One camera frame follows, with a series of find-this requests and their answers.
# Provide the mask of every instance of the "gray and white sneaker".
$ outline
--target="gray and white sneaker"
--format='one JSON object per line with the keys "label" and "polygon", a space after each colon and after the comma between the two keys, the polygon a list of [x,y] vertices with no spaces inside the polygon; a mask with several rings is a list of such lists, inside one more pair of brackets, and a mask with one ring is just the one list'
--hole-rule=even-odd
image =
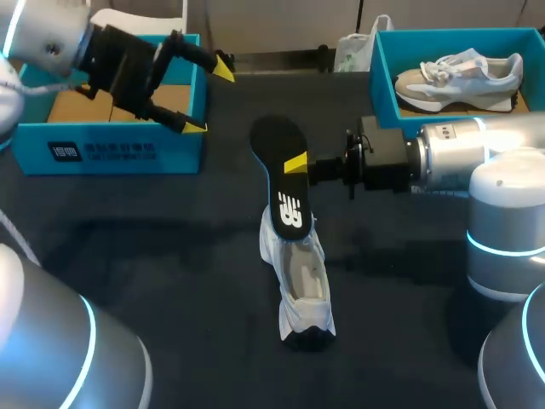
{"label": "gray and white sneaker", "polygon": [[422,62],[401,73],[395,92],[401,100],[426,112],[439,112],[453,102],[479,109],[508,112],[523,77],[519,54],[506,59],[485,58],[474,49]]}
{"label": "gray and white sneaker", "polygon": [[286,242],[274,232],[269,206],[263,212],[260,253],[274,267],[282,301],[280,338],[298,349],[321,349],[335,338],[324,250],[314,230],[302,242]]}

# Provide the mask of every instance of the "sneaker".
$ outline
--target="sneaker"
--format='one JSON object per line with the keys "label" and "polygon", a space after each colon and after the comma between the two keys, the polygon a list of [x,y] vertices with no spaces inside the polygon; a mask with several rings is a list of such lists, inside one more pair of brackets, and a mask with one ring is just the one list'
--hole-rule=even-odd
{"label": "sneaker", "polygon": [[468,49],[403,72],[395,91],[401,100],[426,112],[439,112],[452,102],[508,112],[513,109],[512,96],[522,82],[522,67],[519,54],[493,59]]}
{"label": "sneaker", "polygon": [[269,206],[261,218],[261,258],[274,267],[282,301],[280,338],[297,349],[321,349],[336,335],[324,250],[314,226],[300,242],[283,241],[273,230]]}

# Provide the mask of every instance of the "shoe upper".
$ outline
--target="shoe upper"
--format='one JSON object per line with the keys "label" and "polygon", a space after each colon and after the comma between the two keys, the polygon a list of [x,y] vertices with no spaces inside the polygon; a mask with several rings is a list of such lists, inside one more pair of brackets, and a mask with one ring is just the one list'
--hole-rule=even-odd
{"label": "shoe upper", "polygon": [[447,101],[456,95],[514,94],[522,82],[519,54],[485,58],[474,49],[447,55],[398,76],[395,90],[416,100]]}
{"label": "shoe upper", "polygon": [[286,242],[274,232],[267,207],[261,219],[260,235],[260,245],[264,247],[261,254],[265,251],[266,261],[274,267],[291,328],[295,332],[305,331],[312,325],[324,331],[331,329],[324,250],[314,227],[302,242]]}

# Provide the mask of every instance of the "gray wall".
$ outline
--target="gray wall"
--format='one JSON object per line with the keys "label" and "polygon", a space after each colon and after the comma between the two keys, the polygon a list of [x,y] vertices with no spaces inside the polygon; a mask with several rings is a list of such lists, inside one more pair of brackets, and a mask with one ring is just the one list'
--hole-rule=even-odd
{"label": "gray wall", "polygon": [[[181,0],[93,0],[94,9],[180,15]],[[335,47],[353,32],[359,0],[188,0],[188,31],[232,53]],[[379,14],[399,28],[545,25],[545,0],[365,0],[362,32]]]}

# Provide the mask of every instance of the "new balance logo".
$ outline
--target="new balance logo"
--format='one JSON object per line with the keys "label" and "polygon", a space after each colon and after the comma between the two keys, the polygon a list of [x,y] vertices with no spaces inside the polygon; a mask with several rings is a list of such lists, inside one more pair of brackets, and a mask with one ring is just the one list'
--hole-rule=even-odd
{"label": "new balance logo", "polygon": [[299,199],[293,199],[290,196],[278,192],[278,199],[283,204],[280,205],[280,217],[282,222],[286,226],[293,226],[294,228],[300,228],[303,225],[303,219],[301,212],[297,209],[301,208]]}

